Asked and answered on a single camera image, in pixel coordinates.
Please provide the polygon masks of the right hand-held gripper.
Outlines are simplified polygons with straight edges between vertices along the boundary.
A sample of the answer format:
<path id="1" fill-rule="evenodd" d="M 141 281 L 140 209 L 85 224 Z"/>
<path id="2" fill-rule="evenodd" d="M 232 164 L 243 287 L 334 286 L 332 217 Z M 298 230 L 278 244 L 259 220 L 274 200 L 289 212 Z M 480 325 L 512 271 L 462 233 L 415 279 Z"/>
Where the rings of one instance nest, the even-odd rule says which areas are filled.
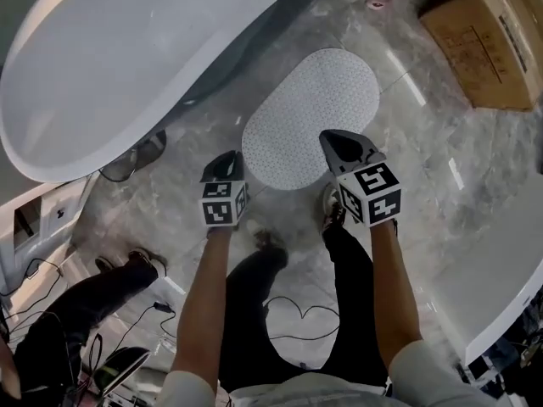
<path id="1" fill-rule="evenodd" d="M 355 221 L 373 227 L 400 213 L 400 182 L 384 153 L 368 137 L 329 129 L 320 133 L 319 142 L 334 176 L 339 202 Z"/>

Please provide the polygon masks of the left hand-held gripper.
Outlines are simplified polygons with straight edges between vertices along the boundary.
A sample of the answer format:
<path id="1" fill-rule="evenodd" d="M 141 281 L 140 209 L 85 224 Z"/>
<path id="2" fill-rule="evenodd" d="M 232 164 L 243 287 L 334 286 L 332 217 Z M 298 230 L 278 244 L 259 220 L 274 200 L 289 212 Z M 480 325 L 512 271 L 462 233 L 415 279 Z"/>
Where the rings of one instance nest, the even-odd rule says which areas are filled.
<path id="1" fill-rule="evenodd" d="M 204 225 L 236 226 L 249 202 L 242 153 L 231 150 L 217 156 L 204 167 L 200 183 L 203 192 L 199 207 Z"/>

